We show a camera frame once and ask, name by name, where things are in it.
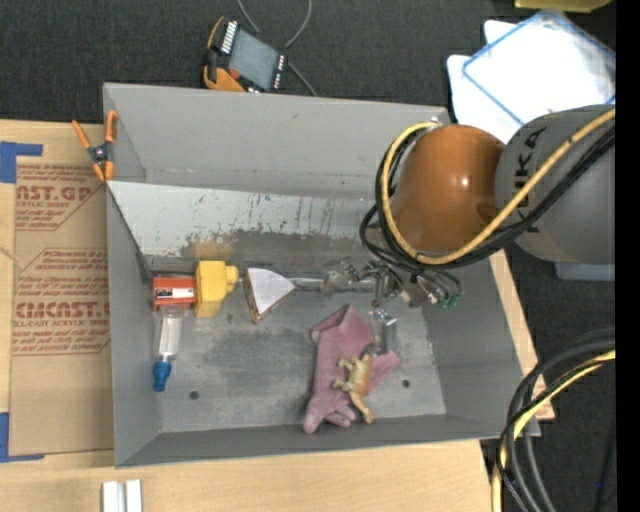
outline cardboard sheet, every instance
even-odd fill
[[[102,125],[85,129],[103,141]],[[15,223],[14,247],[3,247],[14,288],[9,454],[111,448],[104,185],[70,123],[1,121],[0,141],[43,148],[19,156],[15,186],[3,184]]]

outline clear plastic tube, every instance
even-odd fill
[[[171,375],[171,360],[177,357],[182,338],[182,324],[185,310],[180,306],[167,305],[160,307],[161,321],[155,336],[156,361],[153,365],[153,389],[165,390],[167,379]]]

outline orange device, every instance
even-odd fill
[[[188,309],[196,302],[194,276],[157,276],[153,278],[153,310],[168,304]]]
[[[287,57],[223,16],[213,26],[202,64],[208,89],[276,92],[282,87]]]

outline pink cloth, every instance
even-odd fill
[[[371,328],[352,307],[345,306],[311,330],[316,343],[316,368],[311,399],[307,404],[303,428],[307,434],[316,431],[322,421],[348,427],[356,419],[349,407],[349,395],[331,385],[336,379],[346,380],[348,372],[338,366],[340,358],[360,357],[364,348],[373,341]],[[400,363],[398,356],[389,352],[376,356],[371,367],[370,393]]]

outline metal bracket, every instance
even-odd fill
[[[102,483],[102,512],[142,512],[142,481]]]

